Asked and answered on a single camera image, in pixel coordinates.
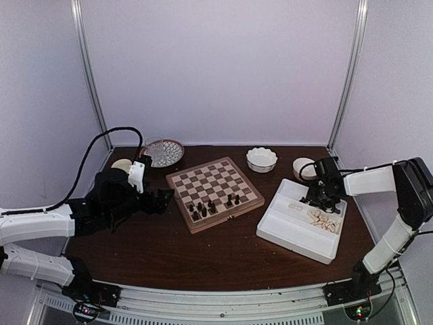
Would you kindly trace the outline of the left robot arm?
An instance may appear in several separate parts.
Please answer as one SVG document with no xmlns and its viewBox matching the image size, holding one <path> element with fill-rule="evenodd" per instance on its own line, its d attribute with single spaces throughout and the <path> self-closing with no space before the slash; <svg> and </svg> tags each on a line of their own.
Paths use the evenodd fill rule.
<svg viewBox="0 0 433 325">
<path fill-rule="evenodd" d="M 50 257 L 13 244 L 48 237 L 83 237 L 104 230 L 115 232 L 133 214 L 165 213 L 174 196 L 172 189 L 147 192 L 143 179 L 129 178 L 121 169 L 96 174 L 92 190 L 84 198 L 68 199 L 55 209 L 1 213 L 1 273 L 15 273 L 55 283 L 74 299 L 90 301 L 102 293 L 85 263 L 74 257 Z"/>
</svg>

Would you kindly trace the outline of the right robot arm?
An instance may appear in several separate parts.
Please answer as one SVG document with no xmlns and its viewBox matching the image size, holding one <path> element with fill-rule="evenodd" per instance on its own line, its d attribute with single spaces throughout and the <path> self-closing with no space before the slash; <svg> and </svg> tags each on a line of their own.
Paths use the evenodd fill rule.
<svg viewBox="0 0 433 325">
<path fill-rule="evenodd" d="M 341 169 L 338 157 L 330 156 L 302 166 L 312 167 L 315 179 L 301 202 L 327 213 L 339 213 L 341 200 L 352 197 L 356 202 L 373 203 L 388 199 L 381 212 L 388 212 L 390 225 L 375 246 L 353 268 L 347 284 L 351 298 L 360 299 L 377 283 L 380 274 L 407 250 L 432 218 L 432 173 L 420 157 L 360 169 Z"/>
</svg>

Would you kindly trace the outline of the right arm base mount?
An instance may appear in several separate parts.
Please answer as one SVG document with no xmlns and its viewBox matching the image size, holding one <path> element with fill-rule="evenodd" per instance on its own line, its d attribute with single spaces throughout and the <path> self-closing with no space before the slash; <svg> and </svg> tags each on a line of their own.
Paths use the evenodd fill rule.
<svg viewBox="0 0 433 325">
<path fill-rule="evenodd" d="M 343 307 L 346 317 L 354 322 L 367 321 L 373 315 L 372 298 L 382 293 L 378 284 L 373 284 L 360 291 L 351 287 L 352 281 L 328 282 L 323 294 L 328 307 Z"/>
</svg>

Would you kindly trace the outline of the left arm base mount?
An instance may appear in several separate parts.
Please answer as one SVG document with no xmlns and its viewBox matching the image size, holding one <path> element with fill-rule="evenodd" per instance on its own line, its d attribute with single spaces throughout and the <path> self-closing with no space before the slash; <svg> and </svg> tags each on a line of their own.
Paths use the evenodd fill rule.
<svg viewBox="0 0 433 325">
<path fill-rule="evenodd" d="M 88 324 L 96 320 L 107 307 L 116 307 L 121 288 L 101 282 L 77 282 L 60 286 L 62 294 L 74 301 L 72 315 L 76 321 Z"/>
</svg>

